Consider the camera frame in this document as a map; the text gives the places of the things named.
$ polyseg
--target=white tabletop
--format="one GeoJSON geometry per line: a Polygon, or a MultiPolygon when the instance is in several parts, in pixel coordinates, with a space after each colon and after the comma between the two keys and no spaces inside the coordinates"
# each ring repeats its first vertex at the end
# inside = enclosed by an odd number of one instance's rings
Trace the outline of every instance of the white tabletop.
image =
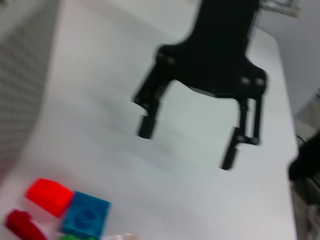
{"type": "MultiPolygon", "coordinates": [[[[22,197],[42,177],[112,202],[106,235],[295,239],[287,168],[297,149],[276,41],[257,30],[248,52],[269,76],[262,144],[240,145],[233,169],[224,171],[219,166],[238,117],[234,100],[175,82],[153,140],[136,136],[143,110],[131,97],[156,46],[181,40],[195,7],[182,0],[102,1],[64,2],[42,115],[1,185],[0,216],[27,210],[55,239],[60,221],[40,216],[22,197]],[[166,15],[157,15],[159,8],[166,15]]],[[[16,239],[4,227],[0,233],[16,239]]]]}

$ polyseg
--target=dark red block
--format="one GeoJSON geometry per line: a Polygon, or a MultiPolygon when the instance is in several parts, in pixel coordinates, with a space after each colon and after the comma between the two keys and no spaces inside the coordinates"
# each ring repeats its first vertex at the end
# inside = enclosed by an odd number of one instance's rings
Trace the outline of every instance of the dark red block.
{"type": "Polygon", "coordinates": [[[47,240],[26,211],[13,210],[6,217],[5,225],[22,240],[47,240]]]}
{"type": "Polygon", "coordinates": [[[52,215],[60,217],[73,199],[74,192],[55,181],[39,178],[25,196],[52,215]]]}

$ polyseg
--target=white table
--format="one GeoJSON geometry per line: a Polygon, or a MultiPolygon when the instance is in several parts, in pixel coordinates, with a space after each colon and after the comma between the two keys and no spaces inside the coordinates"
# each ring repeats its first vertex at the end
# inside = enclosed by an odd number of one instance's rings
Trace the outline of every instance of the white table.
{"type": "MultiPolygon", "coordinates": [[[[234,100],[175,82],[163,99],[153,140],[136,136],[143,110],[131,97],[155,47],[182,39],[195,13],[182,0],[156,2],[101,0],[88,7],[65,1],[43,112],[1,185],[0,216],[12,208],[28,210],[55,239],[59,220],[49,221],[22,197],[43,177],[111,201],[107,235],[295,239],[287,168],[297,149],[279,49],[268,34],[257,30],[248,52],[269,76],[262,145],[240,145],[231,171],[219,166],[237,124],[234,100]],[[165,16],[157,14],[161,6],[168,9],[165,16]]],[[[0,233],[16,239],[4,227],[0,233]]]]}

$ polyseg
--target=blue lego brick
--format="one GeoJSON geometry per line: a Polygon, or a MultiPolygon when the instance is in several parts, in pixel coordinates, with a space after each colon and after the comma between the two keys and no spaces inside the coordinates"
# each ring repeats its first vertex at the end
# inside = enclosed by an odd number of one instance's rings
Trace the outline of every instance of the blue lego brick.
{"type": "Polygon", "coordinates": [[[61,232],[80,239],[100,239],[110,207],[108,201],[76,191],[61,232]]]}

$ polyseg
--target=white wall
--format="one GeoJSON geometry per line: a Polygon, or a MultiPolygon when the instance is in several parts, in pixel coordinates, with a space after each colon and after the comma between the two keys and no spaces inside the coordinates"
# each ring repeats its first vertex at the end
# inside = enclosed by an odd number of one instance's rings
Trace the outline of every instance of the white wall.
{"type": "Polygon", "coordinates": [[[258,26],[279,44],[292,113],[320,87],[320,1],[301,0],[299,19],[262,11],[258,26]]]}

